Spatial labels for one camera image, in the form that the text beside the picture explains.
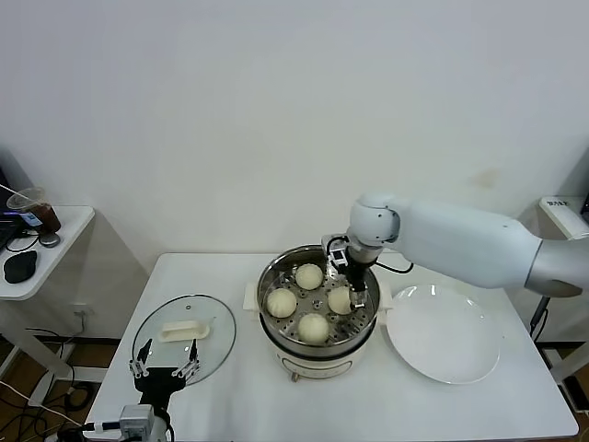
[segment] small label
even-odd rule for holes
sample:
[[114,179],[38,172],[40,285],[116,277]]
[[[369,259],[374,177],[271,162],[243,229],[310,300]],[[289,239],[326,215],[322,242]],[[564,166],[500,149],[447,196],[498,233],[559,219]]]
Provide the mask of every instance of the small label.
[[20,217],[22,219],[25,220],[25,222],[31,226],[31,227],[38,227],[41,224],[43,224],[38,217],[36,217],[34,214],[32,214],[31,212],[27,213],[27,214],[19,214]]

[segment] pot lid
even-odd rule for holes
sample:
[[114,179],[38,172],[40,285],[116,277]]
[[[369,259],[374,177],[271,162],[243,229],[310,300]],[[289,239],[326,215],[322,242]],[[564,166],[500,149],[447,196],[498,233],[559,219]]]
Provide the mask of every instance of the pot lid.
[[187,385],[208,378],[229,356],[236,339],[236,321],[229,307],[207,295],[177,297],[155,310],[133,340],[133,359],[147,345],[149,367],[182,367],[196,343],[198,370]]

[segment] metal rim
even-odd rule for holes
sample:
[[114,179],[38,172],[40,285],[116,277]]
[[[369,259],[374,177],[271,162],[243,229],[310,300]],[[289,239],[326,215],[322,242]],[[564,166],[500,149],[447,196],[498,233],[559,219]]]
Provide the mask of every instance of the metal rim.
[[[266,319],[266,316],[269,315],[269,313],[265,310],[265,306],[264,306],[264,302],[263,302],[265,297],[262,299],[262,302],[260,302],[260,300],[258,299],[258,293],[260,291],[260,283],[262,282],[263,276],[265,276],[267,274],[267,272],[271,269],[271,267],[278,264],[280,261],[282,261],[284,258],[286,258],[290,254],[298,253],[301,251],[317,251],[318,249],[321,250],[321,246],[309,244],[309,245],[299,246],[299,247],[295,247],[293,249],[286,250],[283,253],[281,253],[278,257],[276,257],[272,261],[270,261],[270,263],[264,268],[264,270],[261,273],[260,279],[258,280],[258,283],[256,285],[256,302],[258,303],[258,309],[260,311],[260,320],[264,321]],[[372,322],[375,322],[375,319],[377,316],[376,313],[377,313],[377,307],[375,307],[375,314],[373,315],[373,317],[370,320],[368,320],[366,322],[366,326],[363,328],[363,330],[367,330],[370,327],[372,327],[372,325],[373,325]],[[298,340],[294,339],[293,337],[288,336],[286,334],[282,334],[281,337],[283,337],[284,339],[286,339],[287,341],[289,341],[291,343],[303,345],[308,348],[316,348],[316,349],[326,348],[325,345],[316,345],[316,344],[312,344],[312,343],[305,343],[303,341],[298,341]],[[338,348],[342,345],[345,345],[347,343],[354,341],[356,338],[357,338],[357,335],[350,336],[342,341],[337,341],[335,344],[330,345],[329,347],[330,348]]]
[[289,355],[292,355],[294,357],[298,357],[299,359],[305,359],[307,361],[318,361],[318,362],[335,361],[337,359],[341,359],[341,358],[343,358],[343,357],[345,357],[347,355],[350,355],[353,352],[357,351],[360,347],[362,347],[368,341],[368,339],[370,338],[370,336],[372,336],[372,333],[375,331],[375,327],[376,327],[376,321],[375,321],[372,325],[368,326],[368,328],[367,328],[368,329],[368,333],[358,343],[357,346],[354,346],[354,347],[350,348],[349,350],[346,350],[345,352],[342,352],[339,355],[332,355],[332,356],[311,356],[311,355],[300,355],[300,354],[296,354],[292,350],[286,348],[284,345],[282,345],[281,343],[279,343],[276,338],[274,338],[272,335],[270,335],[268,333],[268,327],[266,326],[266,323],[264,322],[263,318],[261,317],[261,314],[260,314],[260,323],[261,323],[261,328],[264,330],[264,333],[266,333],[266,336],[270,339],[270,341],[274,345],[276,345],[278,348],[280,348],[283,352],[285,352],[285,353],[287,353]]
[[219,365],[217,366],[217,368],[215,370],[213,370],[211,373],[209,373],[208,375],[200,378],[197,381],[194,382],[187,382],[187,386],[188,385],[193,385],[193,384],[197,384],[199,382],[204,381],[205,379],[207,379],[208,377],[210,377],[215,371],[217,371],[227,360],[227,358],[229,357],[229,355],[231,355],[231,351],[233,350],[233,347],[236,343],[236,338],[237,338],[237,322],[236,322],[236,317],[233,314],[233,311],[231,310],[231,308],[229,308],[229,306],[223,302],[221,299],[218,299],[216,297],[211,297],[209,295],[184,295],[182,297],[175,297],[174,299],[170,299],[168,302],[162,304],[161,306],[159,306],[158,308],[156,308],[154,311],[152,311],[149,316],[147,318],[144,319],[144,321],[141,323],[141,325],[139,326],[139,328],[137,329],[137,331],[135,332],[135,336],[133,337],[133,344],[131,346],[131,359],[133,360],[135,358],[135,355],[133,354],[133,349],[135,348],[135,343],[137,341],[137,335],[139,334],[139,331],[143,328],[143,326],[145,325],[146,322],[149,321],[149,319],[154,316],[160,309],[162,309],[163,307],[165,307],[167,304],[170,304],[174,301],[178,301],[179,299],[183,299],[185,297],[208,297],[210,299],[213,299],[217,302],[220,302],[221,304],[223,304],[223,306],[229,311],[229,314],[231,315],[231,319],[233,320],[233,324],[235,326],[235,332],[233,333],[233,340],[231,341],[231,345],[229,345],[229,350],[227,351],[227,354],[225,355],[225,357],[221,360],[221,362],[219,363]]

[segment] wooden floor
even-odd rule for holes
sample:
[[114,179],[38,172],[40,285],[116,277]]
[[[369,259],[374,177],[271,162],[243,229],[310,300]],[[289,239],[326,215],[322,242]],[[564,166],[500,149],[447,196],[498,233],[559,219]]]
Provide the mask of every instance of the wooden floor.
[[[59,344],[47,344],[52,350],[59,350]],[[9,343],[0,343],[0,364],[8,355],[12,346]],[[101,366],[108,367],[115,351],[117,350],[116,345],[102,345],[102,344],[77,344],[74,351],[70,355],[68,362],[73,366]],[[13,386],[15,389],[21,391],[26,395],[34,390],[35,385],[39,381],[40,377],[45,372],[44,368],[37,364],[27,355],[22,352],[17,356],[14,363],[3,377],[3,381]],[[98,391],[98,384],[92,384],[95,387],[95,392],[92,397],[96,396]],[[50,394],[45,401],[45,405],[52,408],[60,413],[64,413],[64,398],[63,394],[67,392],[70,387],[69,381],[56,382],[52,388]],[[80,403],[86,394],[83,391],[75,391],[71,396],[71,403]],[[16,405],[18,408],[13,407],[5,403],[5,401]],[[79,423],[83,423],[86,420],[87,414],[92,406],[92,401],[86,408],[77,412],[68,413],[69,417]],[[33,417],[37,416],[39,408],[23,408],[26,405],[26,401],[17,396],[14,392],[0,385],[0,441],[2,442],[42,442],[42,438],[37,436],[35,430],[32,427]],[[16,418],[22,413],[33,417],[23,417],[22,419]],[[47,428],[53,430],[48,431],[48,435],[55,433],[61,426],[64,419],[60,416],[54,415],[49,412],[43,412],[40,416],[47,421]],[[21,425],[21,434],[19,436],[19,428]],[[41,421],[37,422],[37,432],[41,433],[44,429],[44,423]]]

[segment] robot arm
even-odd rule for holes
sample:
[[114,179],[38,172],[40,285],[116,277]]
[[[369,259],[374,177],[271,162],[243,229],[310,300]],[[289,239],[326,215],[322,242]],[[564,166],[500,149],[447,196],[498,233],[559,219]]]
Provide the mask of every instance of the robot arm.
[[[549,241],[510,217],[449,204],[367,193],[353,205],[340,269],[351,301],[363,304],[358,272],[383,249],[417,265],[483,288],[525,286],[546,297],[572,297],[589,288],[589,238]],[[332,250],[326,250],[333,261]]]

